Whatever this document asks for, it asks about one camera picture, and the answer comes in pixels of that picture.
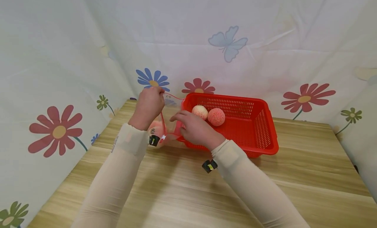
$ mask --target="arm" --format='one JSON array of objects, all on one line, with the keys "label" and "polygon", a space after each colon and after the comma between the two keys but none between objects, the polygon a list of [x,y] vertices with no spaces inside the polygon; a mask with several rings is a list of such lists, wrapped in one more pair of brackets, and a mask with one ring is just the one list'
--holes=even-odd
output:
[{"label": "arm", "polygon": [[148,145],[151,122],[164,107],[161,87],[144,89],[113,149],[95,176],[72,228],[113,228],[134,184]]},{"label": "arm", "polygon": [[185,125],[183,137],[210,149],[219,173],[266,228],[307,228],[288,197],[246,156],[233,141],[228,141],[200,117],[180,111],[171,118]]}]

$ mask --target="green flower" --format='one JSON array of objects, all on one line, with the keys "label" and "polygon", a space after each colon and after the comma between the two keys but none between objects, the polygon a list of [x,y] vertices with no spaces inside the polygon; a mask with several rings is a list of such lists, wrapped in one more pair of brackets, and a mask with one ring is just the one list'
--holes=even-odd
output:
[{"label": "green flower", "polygon": [[21,203],[15,201],[10,206],[10,212],[7,209],[0,211],[0,227],[10,228],[10,226],[18,227],[24,219],[22,217],[26,216],[29,211],[25,211],[29,204],[24,205],[20,208]]},{"label": "green flower", "polygon": [[357,111],[355,112],[355,108],[351,108],[351,111],[348,110],[342,110],[341,115],[342,116],[347,116],[346,121],[350,123],[356,123],[357,120],[362,119],[361,113],[362,111]]},{"label": "green flower", "polygon": [[106,99],[104,95],[100,95],[99,100],[97,100],[97,103],[99,104],[97,105],[97,109],[102,110],[104,108],[105,109],[107,108],[107,105],[109,104],[109,100]]}]

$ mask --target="red plastic basket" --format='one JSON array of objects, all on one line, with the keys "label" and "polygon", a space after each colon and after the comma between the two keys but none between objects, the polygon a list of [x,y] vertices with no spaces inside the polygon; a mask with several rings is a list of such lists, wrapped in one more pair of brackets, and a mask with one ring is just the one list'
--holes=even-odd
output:
[{"label": "red plastic basket", "polygon": [[[192,111],[196,105],[206,107],[208,111],[220,108],[225,113],[225,122],[219,127],[213,127],[226,139],[233,140],[249,158],[257,158],[261,154],[276,154],[278,140],[271,112],[262,99],[190,93],[182,102],[182,109]],[[206,149],[179,137],[188,148]]]}]

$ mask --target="clear plastic bag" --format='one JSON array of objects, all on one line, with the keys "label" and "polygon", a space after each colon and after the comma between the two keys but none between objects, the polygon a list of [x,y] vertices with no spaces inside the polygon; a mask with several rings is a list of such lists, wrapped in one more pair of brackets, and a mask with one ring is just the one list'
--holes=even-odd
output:
[{"label": "clear plastic bag", "polygon": [[171,94],[164,93],[165,106],[161,114],[149,126],[149,145],[160,148],[169,141],[178,139],[181,134],[179,128],[182,123],[169,121],[178,111],[181,110],[184,99],[179,99]]}]

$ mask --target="butterfly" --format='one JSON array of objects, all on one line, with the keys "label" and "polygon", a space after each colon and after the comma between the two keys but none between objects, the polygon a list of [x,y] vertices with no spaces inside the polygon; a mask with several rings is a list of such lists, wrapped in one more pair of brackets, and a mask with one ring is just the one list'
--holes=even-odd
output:
[{"label": "butterfly", "polygon": [[211,45],[222,47],[220,50],[223,50],[224,59],[228,63],[230,63],[236,57],[236,55],[238,55],[238,50],[244,47],[247,42],[246,37],[235,41],[234,36],[236,35],[237,31],[238,26],[230,27],[229,30],[225,32],[225,35],[223,32],[218,32],[208,39],[208,42]]}]

